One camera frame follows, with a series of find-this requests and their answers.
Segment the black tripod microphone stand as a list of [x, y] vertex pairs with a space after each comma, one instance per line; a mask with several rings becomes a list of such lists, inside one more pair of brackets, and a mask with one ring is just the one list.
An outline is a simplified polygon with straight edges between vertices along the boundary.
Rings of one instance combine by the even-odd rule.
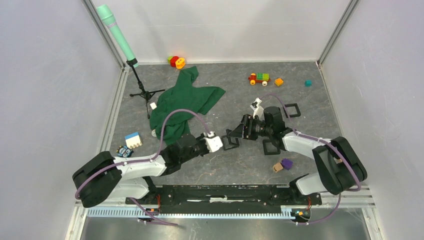
[[134, 94], [130, 94], [130, 97], [135, 97], [135, 96], [140, 96], [145, 100], [145, 106], [146, 106], [146, 111], [147, 111], [147, 118], [150, 119], [151, 115], [150, 115], [150, 110], [149, 110], [149, 103], [150, 100], [152, 99], [152, 97], [156, 94], [156, 93], [161, 93], [164, 92], [165, 89], [160, 89], [160, 90], [154, 90], [154, 91], [147, 91], [145, 90], [144, 84], [142, 83], [142, 81], [140, 80], [138, 73], [136, 71], [136, 64], [138, 63], [137, 59], [134, 58], [132, 60], [127, 60], [126, 63], [130, 66], [130, 68], [132, 69], [136, 80], [137, 80], [137, 84], [138, 84], [138, 88], [141, 90], [140, 93], [134, 93]]

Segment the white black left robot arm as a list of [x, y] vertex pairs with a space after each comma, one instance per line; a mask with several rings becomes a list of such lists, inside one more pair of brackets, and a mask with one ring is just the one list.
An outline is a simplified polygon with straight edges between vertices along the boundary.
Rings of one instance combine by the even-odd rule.
[[173, 174], [191, 159], [209, 154], [208, 143], [213, 137], [207, 133], [199, 137], [185, 134], [159, 155], [114, 157], [109, 151], [102, 151], [72, 175], [75, 198], [85, 208], [126, 197], [151, 204], [157, 198], [157, 190], [150, 177]]

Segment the blue cartoon badge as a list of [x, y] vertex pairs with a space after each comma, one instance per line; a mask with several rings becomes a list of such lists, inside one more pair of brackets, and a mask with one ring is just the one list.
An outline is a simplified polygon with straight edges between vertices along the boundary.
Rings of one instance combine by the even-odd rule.
[[116, 150], [117, 156], [118, 157], [122, 157], [122, 158], [129, 158], [132, 156], [132, 154], [134, 153], [134, 151], [129, 148], [126, 145], [121, 145], [119, 146], [119, 148]]

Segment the mint green microphone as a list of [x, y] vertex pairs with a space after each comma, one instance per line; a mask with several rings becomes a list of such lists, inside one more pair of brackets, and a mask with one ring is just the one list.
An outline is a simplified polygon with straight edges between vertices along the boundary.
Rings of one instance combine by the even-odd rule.
[[109, 32], [112, 34], [116, 43], [119, 45], [127, 62], [129, 62], [129, 65], [136, 68], [138, 66], [138, 60], [128, 41], [124, 37], [120, 27], [118, 26], [116, 18], [111, 9], [106, 4], [103, 4], [96, 7], [96, 11], [100, 20], [109, 29]]

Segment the tan wooden block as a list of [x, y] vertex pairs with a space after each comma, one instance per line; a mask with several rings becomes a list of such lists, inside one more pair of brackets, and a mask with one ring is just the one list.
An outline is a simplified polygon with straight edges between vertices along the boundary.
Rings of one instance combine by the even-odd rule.
[[283, 170], [284, 167], [280, 162], [277, 162], [276, 164], [273, 165], [272, 169], [275, 173], [278, 173], [279, 171]]

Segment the orange toy brick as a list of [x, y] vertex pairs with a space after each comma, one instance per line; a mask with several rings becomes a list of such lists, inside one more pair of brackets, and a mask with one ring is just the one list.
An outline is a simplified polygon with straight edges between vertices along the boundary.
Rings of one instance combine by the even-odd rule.
[[274, 81], [274, 84], [275, 84], [277, 87], [281, 87], [281, 86], [284, 84], [284, 80], [283, 80], [282, 78], [277, 78], [277, 79]]

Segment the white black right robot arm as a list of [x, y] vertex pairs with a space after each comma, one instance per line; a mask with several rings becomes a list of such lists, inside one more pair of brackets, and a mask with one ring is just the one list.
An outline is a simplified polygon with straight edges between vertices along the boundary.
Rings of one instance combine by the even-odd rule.
[[301, 176], [291, 183], [288, 196], [293, 203], [302, 204], [310, 194], [319, 192], [338, 195], [357, 191], [367, 179], [364, 165], [346, 138], [317, 138], [295, 131], [285, 125], [281, 109], [276, 106], [265, 108], [263, 117], [261, 120], [259, 116], [245, 114], [237, 128], [227, 135], [251, 141], [264, 137], [262, 143], [276, 147], [276, 155], [286, 151], [314, 160], [317, 173]]

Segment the colourful toy brick car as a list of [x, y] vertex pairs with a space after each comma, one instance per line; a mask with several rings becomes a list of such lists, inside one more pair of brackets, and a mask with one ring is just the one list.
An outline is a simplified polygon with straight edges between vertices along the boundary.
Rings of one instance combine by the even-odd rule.
[[252, 86], [258, 85], [258, 84], [262, 86], [267, 86], [269, 82], [271, 81], [271, 78], [268, 73], [252, 73], [248, 77], [248, 80]]

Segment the teal small cube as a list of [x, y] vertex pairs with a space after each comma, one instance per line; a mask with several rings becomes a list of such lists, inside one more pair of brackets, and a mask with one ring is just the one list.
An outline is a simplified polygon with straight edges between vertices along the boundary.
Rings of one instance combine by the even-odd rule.
[[304, 85], [305, 85], [306, 87], [311, 87], [311, 86], [312, 86], [312, 81], [311, 81], [311, 80], [306, 80], [306, 81], [304, 82]]

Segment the blue white toy brick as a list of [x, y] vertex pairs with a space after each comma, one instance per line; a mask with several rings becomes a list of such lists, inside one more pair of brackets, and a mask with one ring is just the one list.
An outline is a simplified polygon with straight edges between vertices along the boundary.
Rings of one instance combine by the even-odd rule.
[[124, 137], [126, 146], [130, 149], [138, 148], [143, 145], [138, 132], [131, 133]]

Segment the green fabric garment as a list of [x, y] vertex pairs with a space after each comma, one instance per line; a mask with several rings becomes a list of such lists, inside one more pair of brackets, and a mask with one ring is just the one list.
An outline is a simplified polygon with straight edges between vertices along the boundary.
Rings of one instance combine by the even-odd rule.
[[[178, 109], [187, 109], [196, 114], [206, 115], [221, 99], [226, 91], [217, 86], [195, 87], [193, 83], [199, 76], [196, 66], [180, 71], [175, 86], [166, 90], [157, 100], [156, 108], [150, 114], [150, 129], [158, 139], [166, 117]], [[167, 145], [175, 143], [182, 135], [189, 134], [188, 121], [194, 116], [188, 112], [177, 112], [166, 122], [163, 141]]]

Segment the black square frame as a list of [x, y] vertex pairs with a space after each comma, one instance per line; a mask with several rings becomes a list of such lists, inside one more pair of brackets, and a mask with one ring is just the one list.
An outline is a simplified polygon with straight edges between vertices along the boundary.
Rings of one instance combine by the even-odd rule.
[[283, 110], [287, 118], [298, 118], [302, 115], [297, 103], [285, 104]]

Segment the purple toy block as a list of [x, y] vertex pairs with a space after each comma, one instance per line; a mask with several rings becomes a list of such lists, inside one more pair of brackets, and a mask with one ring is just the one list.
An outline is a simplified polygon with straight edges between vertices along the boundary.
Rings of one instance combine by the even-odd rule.
[[293, 162], [288, 158], [283, 158], [280, 161], [280, 164], [281, 164], [282, 168], [285, 169], [285, 170], [290, 170], [293, 167]]

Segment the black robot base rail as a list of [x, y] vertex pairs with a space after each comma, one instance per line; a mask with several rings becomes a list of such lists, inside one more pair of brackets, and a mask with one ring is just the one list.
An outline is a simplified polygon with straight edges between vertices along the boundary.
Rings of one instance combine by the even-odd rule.
[[137, 199], [142, 206], [158, 205], [161, 214], [277, 214], [282, 206], [322, 204], [317, 192], [302, 195], [293, 184], [155, 185]]

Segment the black display frame box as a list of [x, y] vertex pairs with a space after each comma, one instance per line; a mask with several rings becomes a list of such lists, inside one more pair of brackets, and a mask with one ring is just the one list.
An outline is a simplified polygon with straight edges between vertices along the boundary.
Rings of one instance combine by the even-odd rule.
[[224, 151], [228, 151], [228, 150], [232, 150], [232, 149], [236, 149], [240, 147], [239, 139], [237, 137], [229, 136], [230, 133], [231, 133], [231, 130], [226, 129], [225, 135], [220, 137], [223, 143]]

